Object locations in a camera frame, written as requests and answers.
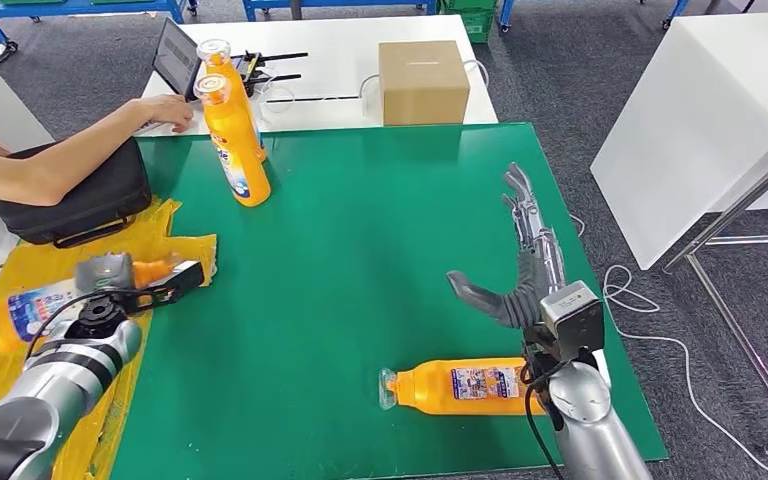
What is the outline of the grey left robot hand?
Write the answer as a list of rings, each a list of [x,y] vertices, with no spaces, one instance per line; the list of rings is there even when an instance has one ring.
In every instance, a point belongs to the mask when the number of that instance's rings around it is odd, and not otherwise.
[[[108,253],[79,262],[73,278],[76,288],[82,293],[135,288],[133,260],[128,253]]]

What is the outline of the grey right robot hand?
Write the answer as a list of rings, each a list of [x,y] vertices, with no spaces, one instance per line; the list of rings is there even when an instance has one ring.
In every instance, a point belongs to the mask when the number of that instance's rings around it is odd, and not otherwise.
[[[518,242],[517,281],[499,294],[471,281],[460,271],[446,273],[458,299],[502,326],[525,330],[541,322],[540,301],[566,284],[562,253],[554,230],[540,212],[531,182],[518,164],[509,164],[504,179],[514,191],[504,194]]]

